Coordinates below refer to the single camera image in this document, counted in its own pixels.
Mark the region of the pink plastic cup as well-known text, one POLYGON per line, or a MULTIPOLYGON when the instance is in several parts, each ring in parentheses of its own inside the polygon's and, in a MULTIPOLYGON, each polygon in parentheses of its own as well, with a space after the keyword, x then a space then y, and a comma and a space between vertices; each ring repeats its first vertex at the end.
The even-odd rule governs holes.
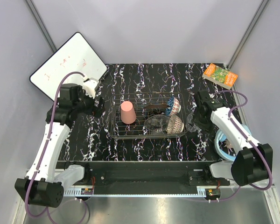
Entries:
POLYGON ((125 124, 132 124, 136 121, 136 113, 130 101, 124 101, 120 105, 121 120, 125 124))

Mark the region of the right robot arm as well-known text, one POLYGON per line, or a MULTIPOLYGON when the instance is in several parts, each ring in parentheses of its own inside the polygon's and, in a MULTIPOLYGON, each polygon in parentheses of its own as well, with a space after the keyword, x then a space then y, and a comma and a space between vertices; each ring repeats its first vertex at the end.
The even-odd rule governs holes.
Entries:
POLYGON ((213 185, 219 178, 233 180, 240 187, 250 185, 259 190, 272 186, 273 149, 252 137, 220 98, 211 98, 207 91, 194 94, 196 109, 192 122, 201 130, 211 132, 218 127, 231 143, 237 155, 233 161, 212 163, 203 172, 203 181, 213 185))

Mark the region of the clear glass square plate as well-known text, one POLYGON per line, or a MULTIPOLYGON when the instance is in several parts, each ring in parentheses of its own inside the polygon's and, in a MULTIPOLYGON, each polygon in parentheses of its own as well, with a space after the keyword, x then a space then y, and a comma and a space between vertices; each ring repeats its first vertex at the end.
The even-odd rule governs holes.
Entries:
POLYGON ((153 115, 145 120, 144 127, 151 134, 164 133, 168 127, 170 118, 165 115, 153 115))

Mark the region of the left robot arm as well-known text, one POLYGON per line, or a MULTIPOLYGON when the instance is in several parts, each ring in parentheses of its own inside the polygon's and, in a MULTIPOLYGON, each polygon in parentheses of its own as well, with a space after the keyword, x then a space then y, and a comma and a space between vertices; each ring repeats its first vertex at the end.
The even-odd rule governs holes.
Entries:
POLYGON ((56 208, 64 192, 75 183, 91 181, 88 165, 69 165, 56 175, 56 164, 63 143, 77 116, 81 113, 100 118, 105 111, 102 97, 95 98, 78 84, 62 84, 57 97, 47 112, 45 132, 37 156, 24 178, 15 181, 14 188, 26 204, 56 208))

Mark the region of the clear drinking glass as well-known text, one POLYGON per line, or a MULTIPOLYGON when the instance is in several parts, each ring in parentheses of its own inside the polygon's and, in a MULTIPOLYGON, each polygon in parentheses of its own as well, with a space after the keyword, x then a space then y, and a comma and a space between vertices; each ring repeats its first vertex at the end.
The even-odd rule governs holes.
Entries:
POLYGON ((197 126, 194 124, 194 114, 190 113, 187 116, 187 123, 186 123, 186 129, 189 132, 195 132, 197 130, 197 126))

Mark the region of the red floral plate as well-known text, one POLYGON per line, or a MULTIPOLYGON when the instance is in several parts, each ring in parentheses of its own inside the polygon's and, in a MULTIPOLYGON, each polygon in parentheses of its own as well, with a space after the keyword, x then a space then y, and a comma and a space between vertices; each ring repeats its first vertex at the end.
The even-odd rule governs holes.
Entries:
POLYGON ((167 105, 167 104, 150 104, 150 105, 147 105, 145 107, 143 107, 143 109, 145 110, 152 110, 152 109, 167 109, 169 108, 170 106, 167 105))

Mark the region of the blue orange patterned bowl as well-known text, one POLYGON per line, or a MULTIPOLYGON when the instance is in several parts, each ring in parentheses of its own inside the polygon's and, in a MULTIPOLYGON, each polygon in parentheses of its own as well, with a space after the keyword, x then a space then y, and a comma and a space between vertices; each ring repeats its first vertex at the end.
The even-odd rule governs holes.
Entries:
POLYGON ((181 104, 177 98, 172 96, 167 102, 167 108, 165 110, 166 116, 170 117, 174 114, 178 114, 181 110, 181 104))

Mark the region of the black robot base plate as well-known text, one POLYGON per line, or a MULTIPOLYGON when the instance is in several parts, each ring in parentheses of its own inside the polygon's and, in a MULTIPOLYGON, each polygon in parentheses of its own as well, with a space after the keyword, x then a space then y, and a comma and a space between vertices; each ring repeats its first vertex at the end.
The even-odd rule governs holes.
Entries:
POLYGON ((210 176, 213 161, 58 161, 56 169, 88 165, 96 186, 115 182, 179 182, 189 185, 229 186, 224 178, 210 176))

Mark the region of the brown patterned ceramic bowl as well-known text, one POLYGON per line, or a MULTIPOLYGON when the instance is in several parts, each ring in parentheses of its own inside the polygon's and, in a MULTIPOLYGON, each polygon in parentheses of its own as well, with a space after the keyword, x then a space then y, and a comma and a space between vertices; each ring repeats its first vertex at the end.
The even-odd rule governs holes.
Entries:
POLYGON ((184 129, 184 123, 177 115, 172 115, 169 119, 166 131, 168 134, 178 134, 184 129))

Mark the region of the wire dish rack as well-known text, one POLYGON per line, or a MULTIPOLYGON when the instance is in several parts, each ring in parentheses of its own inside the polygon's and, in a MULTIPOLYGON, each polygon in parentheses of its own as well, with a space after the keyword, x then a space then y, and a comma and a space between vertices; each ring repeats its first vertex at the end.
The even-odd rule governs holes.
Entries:
POLYGON ((183 96, 179 92, 136 92, 127 94, 116 94, 111 97, 109 110, 109 133, 114 139, 153 139, 153 138, 177 138, 183 136, 186 130, 186 106, 183 96), (153 115, 165 115, 166 109, 145 110, 143 107, 150 104, 167 104, 168 100, 174 96, 181 104, 181 110, 176 114, 184 123, 184 129, 178 134, 168 134, 167 131, 159 134, 151 134, 145 127, 146 119, 153 115), (125 124, 121 120, 120 105, 124 101, 130 101, 133 104, 136 121, 132 124, 125 124))

